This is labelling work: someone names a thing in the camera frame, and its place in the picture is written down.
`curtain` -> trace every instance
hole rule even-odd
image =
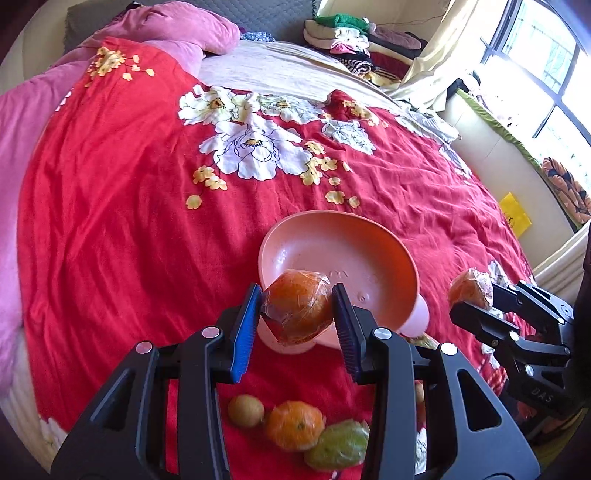
[[[583,279],[583,260],[587,253],[589,224],[534,269],[537,284],[574,305]]]
[[[480,42],[480,0],[455,0],[425,50],[417,57],[400,84],[385,88],[392,99],[410,99],[441,111],[445,108],[446,90],[469,66],[466,50]]]

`yellow flower print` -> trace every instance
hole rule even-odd
[[[308,165],[310,167],[304,173],[300,174],[300,178],[304,181],[304,185],[307,187],[312,184],[319,185],[320,179],[322,178],[322,172],[316,170],[316,166],[311,166],[310,163],[308,163]]]
[[[203,165],[193,172],[193,183],[201,183],[215,176],[216,174],[213,168]]]
[[[336,160],[334,158],[318,158],[317,161],[322,171],[336,170],[337,168]]]
[[[361,103],[359,102],[351,102],[349,100],[343,100],[343,106],[344,107],[348,107],[349,111],[351,112],[352,115],[363,119],[363,120],[367,120],[368,121],[368,125],[370,127],[375,127],[376,125],[379,125],[379,118],[378,116],[373,113],[371,110],[369,110],[368,108],[366,108],[365,106],[363,106]]]
[[[337,192],[336,190],[331,190],[324,198],[328,200],[329,203],[335,203],[337,205],[342,205],[345,202],[345,194],[343,192]]]
[[[113,51],[106,47],[101,47],[97,51],[100,57],[95,61],[96,70],[91,72],[91,76],[98,74],[99,77],[104,77],[113,69],[118,69],[119,65],[125,63],[125,55],[120,50]]]
[[[195,210],[198,209],[201,206],[201,197],[199,195],[191,195],[188,199],[187,202],[185,203],[185,205],[187,205],[187,208],[189,210]]]
[[[205,181],[205,186],[210,188],[211,190],[217,190],[217,189],[227,190],[228,189],[228,185],[226,184],[226,180],[222,180],[217,175],[214,175],[213,177],[208,178]]]
[[[360,203],[361,202],[359,201],[359,199],[357,197],[351,197],[349,199],[349,205],[351,205],[353,208],[357,208]]]
[[[315,155],[324,155],[326,153],[324,147],[313,140],[306,142],[306,148]]]

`cushion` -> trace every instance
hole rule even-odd
[[[131,0],[87,0],[68,9],[64,53],[73,50],[95,31],[125,10]],[[140,0],[144,5],[163,4]],[[199,8],[226,17],[246,31],[267,31],[277,41],[304,44],[304,21],[314,17],[315,0],[188,0]]]

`white wall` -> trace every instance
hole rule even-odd
[[[573,230],[546,183],[517,148],[503,140],[459,95],[441,114],[460,138],[452,147],[497,202],[511,192],[531,220],[519,238],[527,260],[536,267],[573,236]]]

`plastic bowl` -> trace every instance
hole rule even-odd
[[[320,272],[333,285],[343,283],[351,303],[370,310],[380,326],[400,331],[408,329],[409,320],[413,332],[426,328],[423,314],[411,316],[421,304],[412,257],[392,232],[367,218],[332,210],[284,218],[269,230],[259,250],[263,289],[288,268]],[[265,322],[259,322],[258,333],[281,353],[302,353],[315,343],[340,349],[334,326],[311,342],[287,347],[279,345]]]

